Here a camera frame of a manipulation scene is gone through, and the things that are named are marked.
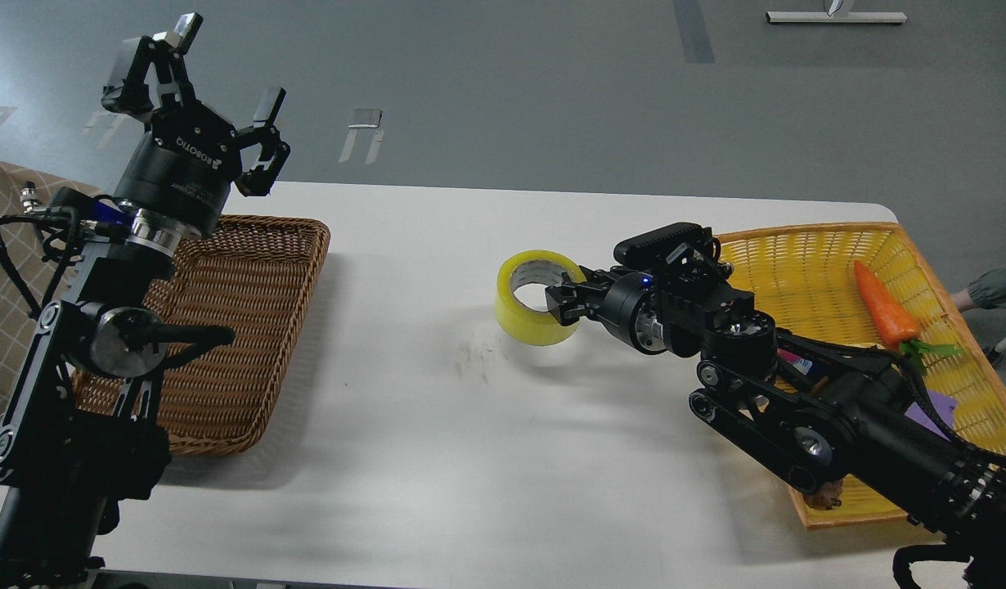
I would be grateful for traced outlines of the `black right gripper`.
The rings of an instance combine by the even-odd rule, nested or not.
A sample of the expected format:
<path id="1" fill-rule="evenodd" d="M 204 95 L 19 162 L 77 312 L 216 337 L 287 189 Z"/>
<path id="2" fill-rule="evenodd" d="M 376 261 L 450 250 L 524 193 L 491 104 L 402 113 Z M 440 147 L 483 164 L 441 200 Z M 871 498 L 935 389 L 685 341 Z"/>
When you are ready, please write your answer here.
<path id="1" fill-rule="evenodd" d="M 644 272 L 624 268 L 593 271 L 578 266 L 577 272 L 562 273 L 556 288 L 563 297 L 547 297 L 547 312 L 561 326 L 574 326 L 582 318 L 597 321 L 634 350 L 658 354 L 654 283 Z"/>

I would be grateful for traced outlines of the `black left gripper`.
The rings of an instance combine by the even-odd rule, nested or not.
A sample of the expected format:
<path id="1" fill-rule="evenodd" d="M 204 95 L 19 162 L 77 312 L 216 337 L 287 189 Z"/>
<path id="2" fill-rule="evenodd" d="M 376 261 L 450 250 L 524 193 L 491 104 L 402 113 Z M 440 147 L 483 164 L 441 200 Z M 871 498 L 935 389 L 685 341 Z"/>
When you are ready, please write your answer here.
<path id="1" fill-rule="evenodd" d="M 174 29 L 122 41 L 101 105 L 147 124 L 113 198 L 184 223 L 207 238 L 225 208 L 230 184 L 244 196 L 267 196 L 291 149 L 276 124 L 286 97 L 282 87 L 264 90 L 252 124 L 235 137 L 229 120 L 207 106 L 193 106 L 198 101 L 184 57 L 203 22 L 199 12 L 187 12 Z M 240 174 L 239 153 L 256 146 L 258 157 Z"/>

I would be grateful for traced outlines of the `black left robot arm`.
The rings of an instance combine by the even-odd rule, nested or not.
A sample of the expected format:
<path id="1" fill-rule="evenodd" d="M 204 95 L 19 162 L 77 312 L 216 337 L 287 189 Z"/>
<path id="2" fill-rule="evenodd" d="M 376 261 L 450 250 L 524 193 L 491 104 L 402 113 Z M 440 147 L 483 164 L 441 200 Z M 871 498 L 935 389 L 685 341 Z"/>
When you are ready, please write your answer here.
<path id="1" fill-rule="evenodd" d="M 0 588 L 80 587 L 102 567 L 96 537 L 170 460 L 165 373 L 235 338 L 143 303 L 183 241 L 212 235 L 231 188 L 267 195 L 290 155 L 275 126 L 284 89 L 244 129 L 197 98 L 185 57 L 201 23 L 189 12 L 124 41 L 101 103 L 144 134 L 113 195 L 61 189 L 44 205 L 22 190 L 22 212 L 0 218 L 0 264 L 35 321 L 0 417 Z"/>

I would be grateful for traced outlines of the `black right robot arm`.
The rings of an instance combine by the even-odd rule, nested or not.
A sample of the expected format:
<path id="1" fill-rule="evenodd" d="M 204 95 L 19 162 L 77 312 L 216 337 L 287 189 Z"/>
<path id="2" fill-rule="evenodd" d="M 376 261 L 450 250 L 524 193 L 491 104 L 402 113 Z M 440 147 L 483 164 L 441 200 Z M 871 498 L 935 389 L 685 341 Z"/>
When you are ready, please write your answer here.
<path id="1" fill-rule="evenodd" d="M 674 223 L 619 242 L 607 271 L 577 266 L 546 287 L 556 323 L 581 318 L 643 354 L 698 357 L 689 407 L 795 491 L 854 476 L 940 533 L 892 559 L 900 588 L 921 560 L 966 566 L 970 588 L 1006 588 L 1006 456 L 938 415 L 909 354 L 803 338 L 733 287 L 727 240 Z"/>

